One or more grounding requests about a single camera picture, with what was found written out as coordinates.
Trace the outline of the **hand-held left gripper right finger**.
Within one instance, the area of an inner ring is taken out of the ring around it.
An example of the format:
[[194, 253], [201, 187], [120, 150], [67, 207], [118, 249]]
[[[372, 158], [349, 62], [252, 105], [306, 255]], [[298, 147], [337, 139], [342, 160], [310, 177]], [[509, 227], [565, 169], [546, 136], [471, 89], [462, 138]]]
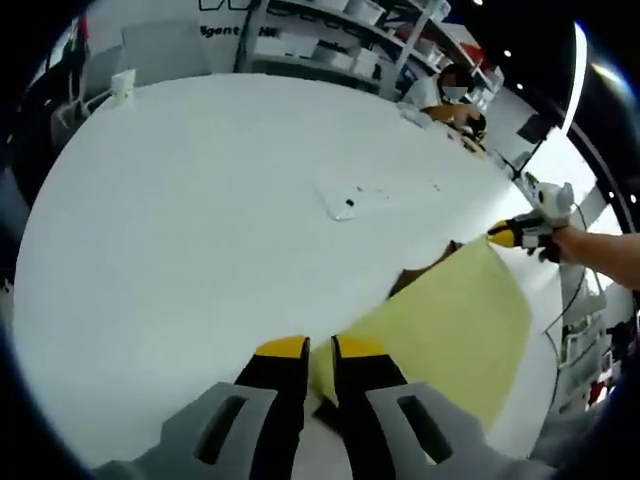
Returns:
[[424, 382], [408, 382], [384, 348], [331, 339], [339, 426], [356, 479], [497, 479], [504, 455], [482, 425]]

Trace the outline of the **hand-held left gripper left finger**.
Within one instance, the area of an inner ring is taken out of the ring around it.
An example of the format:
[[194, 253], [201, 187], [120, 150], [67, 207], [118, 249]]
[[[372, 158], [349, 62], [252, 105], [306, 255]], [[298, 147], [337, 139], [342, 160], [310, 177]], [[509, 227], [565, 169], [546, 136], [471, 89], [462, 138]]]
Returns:
[[219, 382], [162, 425], [159, 442], [97, 479], [288, 479], [304, 426], [310, 340], [259, 346], [232, 383]]

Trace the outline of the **person's right hand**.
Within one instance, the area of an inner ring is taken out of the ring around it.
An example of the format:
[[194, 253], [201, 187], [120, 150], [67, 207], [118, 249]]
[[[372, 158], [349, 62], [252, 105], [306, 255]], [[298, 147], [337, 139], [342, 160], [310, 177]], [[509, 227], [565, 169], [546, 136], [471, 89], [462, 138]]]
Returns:
[[537, 258], [540, 262], [576, 264], [574, 252], [576, 241], [580, 239], [581, 231], [573, 226], [554, 229], [550, 234], [540, 237]]

